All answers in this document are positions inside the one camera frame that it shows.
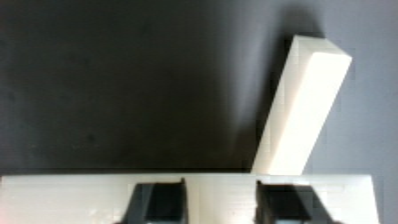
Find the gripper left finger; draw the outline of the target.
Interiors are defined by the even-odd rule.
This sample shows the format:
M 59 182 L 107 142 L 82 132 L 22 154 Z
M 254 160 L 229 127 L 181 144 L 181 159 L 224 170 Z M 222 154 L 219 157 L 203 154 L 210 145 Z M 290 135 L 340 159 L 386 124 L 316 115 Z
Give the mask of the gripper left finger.
M 189 224 L 187 183 L 139 183 L 123 224 Z

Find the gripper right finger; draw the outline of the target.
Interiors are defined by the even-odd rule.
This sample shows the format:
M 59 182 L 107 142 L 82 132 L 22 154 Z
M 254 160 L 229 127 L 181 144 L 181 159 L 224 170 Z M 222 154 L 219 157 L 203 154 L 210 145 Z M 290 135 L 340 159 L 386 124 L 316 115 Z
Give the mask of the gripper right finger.
M 338 224 L 309 185 L 256 182 L 256 224 Z

